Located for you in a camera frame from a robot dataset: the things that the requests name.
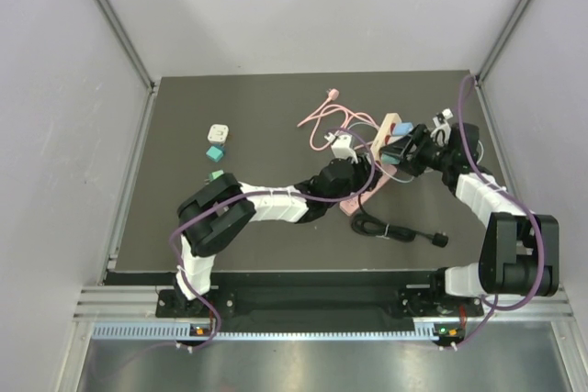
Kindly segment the light teal usb charger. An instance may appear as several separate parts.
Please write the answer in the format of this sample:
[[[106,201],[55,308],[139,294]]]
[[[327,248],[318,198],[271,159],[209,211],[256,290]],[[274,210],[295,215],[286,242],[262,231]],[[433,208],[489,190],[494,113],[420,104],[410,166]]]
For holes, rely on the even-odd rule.
[[[397,157],[394,156],[390,156],[388,154],[382,154],[380,156],[380,160],[382,164],[388,164],[388,165],[397,165],[401,162],[401,160]]]

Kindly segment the beige red power strip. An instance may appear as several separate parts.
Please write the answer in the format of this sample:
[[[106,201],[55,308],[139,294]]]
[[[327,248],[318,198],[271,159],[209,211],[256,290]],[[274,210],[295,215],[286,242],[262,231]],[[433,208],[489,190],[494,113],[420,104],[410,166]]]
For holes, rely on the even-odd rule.
[[[398,113],[387,113],[381,121],[378,132],[370,146],[371,153],[378,166],[383,165],[379,150],[386,146],[390,139],[393,139],[392,131],[400,123],[402,123],[402,120]]]

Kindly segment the pink power strip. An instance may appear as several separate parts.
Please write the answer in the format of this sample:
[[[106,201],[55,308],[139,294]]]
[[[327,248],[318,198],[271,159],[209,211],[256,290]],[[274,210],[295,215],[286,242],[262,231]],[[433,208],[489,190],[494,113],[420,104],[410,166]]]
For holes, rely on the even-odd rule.
[[[353,216],[359,210],[359,203],[365,204],[371,197],[373,197],[388,181],[388,176],[382,176],[376,186],[361,196],[355,196],[339,203],[340,210],[348,217]]]

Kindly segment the green usb charger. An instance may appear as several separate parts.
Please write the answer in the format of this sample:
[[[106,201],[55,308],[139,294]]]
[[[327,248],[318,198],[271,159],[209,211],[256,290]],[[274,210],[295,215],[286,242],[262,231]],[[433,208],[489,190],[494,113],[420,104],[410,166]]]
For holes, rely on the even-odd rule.
[[[223,175],[224,175],[224,171],[223,170],[213,171],[213,172],[211,172],[211,173],[208,174],[208,177],[205,179],[205,183],[206,184],[209,184],[212,181],[218,179],[219,177],[221,177]]]

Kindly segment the white square plug adapter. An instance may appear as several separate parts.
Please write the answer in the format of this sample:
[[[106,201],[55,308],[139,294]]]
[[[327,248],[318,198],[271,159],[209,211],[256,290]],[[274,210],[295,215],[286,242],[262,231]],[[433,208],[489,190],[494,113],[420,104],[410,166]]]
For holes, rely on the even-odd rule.
[[[209,128],[207,140],[210,144],[224,145],[229,137],[230,130],[227,125],[213,124]]]

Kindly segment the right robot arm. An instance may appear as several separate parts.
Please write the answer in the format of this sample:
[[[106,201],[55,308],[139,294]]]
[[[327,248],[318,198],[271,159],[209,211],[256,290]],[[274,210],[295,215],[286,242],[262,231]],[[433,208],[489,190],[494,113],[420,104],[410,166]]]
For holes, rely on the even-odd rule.
[[[479,128],[469,123],[453,124],[442,141],[419,124],[379,150],[382,158],[392,159],[412,177],[427,170],[439,172],[450,193],[486,229],[476,263],[436,273],[428,300],[442,315],[458,308],[463,297],[551,297],[559,287],[558,221],[521,208],[487,169],[478,166],[479,141]]]

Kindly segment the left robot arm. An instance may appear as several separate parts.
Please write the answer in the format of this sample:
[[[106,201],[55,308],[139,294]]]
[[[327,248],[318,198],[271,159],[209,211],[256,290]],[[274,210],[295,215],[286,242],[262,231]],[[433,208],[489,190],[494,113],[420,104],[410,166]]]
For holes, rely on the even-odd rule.
[[[209,302],[215,257],[250,223],[310,223],[333,206],[376,187],[381,177],[367,155],[333,159],[316,175],[294,185],[266,187],[222,174],[177,209],[179,226],[171,242],[179,242],[175,275],[176,304],[188,315],[202,313]]]

